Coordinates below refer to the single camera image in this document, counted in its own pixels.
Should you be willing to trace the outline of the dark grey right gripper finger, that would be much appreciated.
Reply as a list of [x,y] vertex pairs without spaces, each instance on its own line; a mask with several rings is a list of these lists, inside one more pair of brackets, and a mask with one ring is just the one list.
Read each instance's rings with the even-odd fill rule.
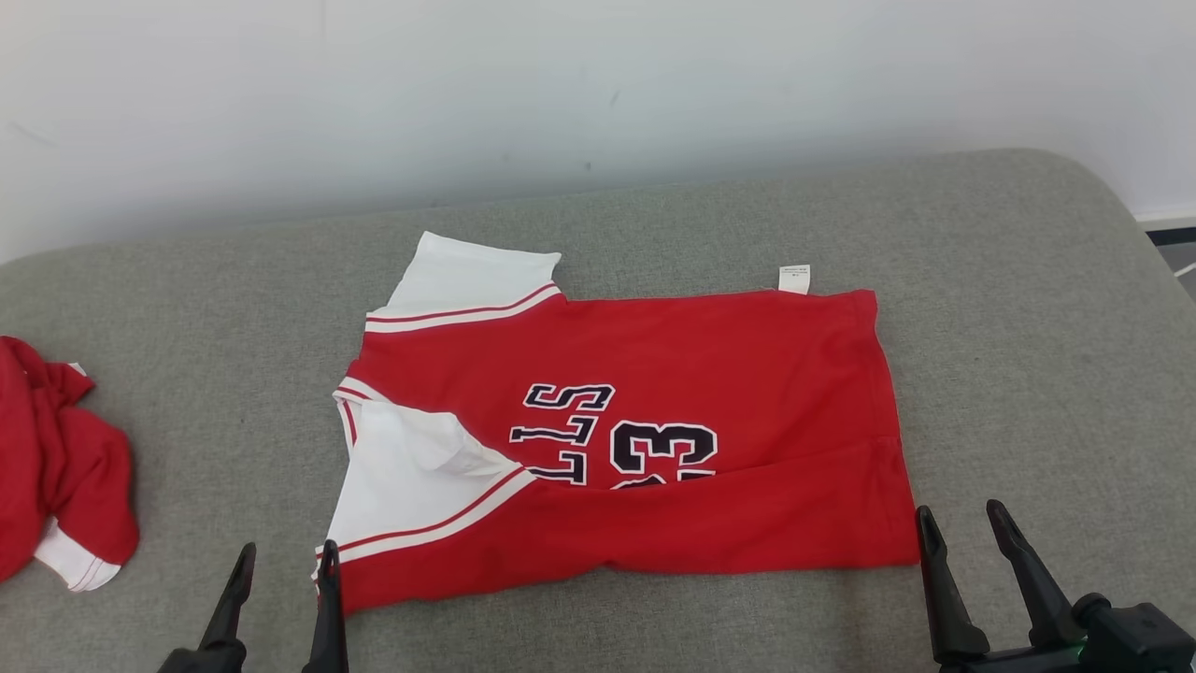
[[1020,531],[1008,508],[997,498],[986,504],[1000,553],[1014,571],[1026,612],[1031,620],[1029,642],[1038,649],[1078,646],[1086,631],[1072,616],[1072,604],[1055,581],[1046,564]]
[[948,546],[930,507],[916,508],[919,553],[930,648],[940,667],[960,667],[990,651],[984,631],[971,622],[948,567]]

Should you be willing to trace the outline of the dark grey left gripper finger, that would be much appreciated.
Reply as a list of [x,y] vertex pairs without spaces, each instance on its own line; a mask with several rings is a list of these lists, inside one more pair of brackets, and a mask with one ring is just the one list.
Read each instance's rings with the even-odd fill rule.
[[256,544],[248,542],[238,553],[234,570],[228,575],[221,599],[218,600],[212,618],[206,624],[205,635],[199,643],[201,649],[231,646],[238,642],[236,635],[238,635],[242,608],[251,593],[256,551]]
[[341,580],[340,550],[336,542],[328,539],[316,569],[318,614],[310,657],[303,673],[349,672]]

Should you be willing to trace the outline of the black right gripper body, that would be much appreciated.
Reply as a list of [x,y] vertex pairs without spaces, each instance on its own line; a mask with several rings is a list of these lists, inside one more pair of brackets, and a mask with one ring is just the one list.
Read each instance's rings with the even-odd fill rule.
[[1098,593],[1072,605],[1078,646],[1008,649],[940,672],[1192,672],[1192,635],[1151,602],[1113,608]]

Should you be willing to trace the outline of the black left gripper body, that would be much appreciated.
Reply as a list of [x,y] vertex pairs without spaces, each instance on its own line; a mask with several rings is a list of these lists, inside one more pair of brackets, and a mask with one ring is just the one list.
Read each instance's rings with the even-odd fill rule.
[[240,640],[215,640],[197,649],[176,648],[161,661],[158,673],[238,673],[248,659]]

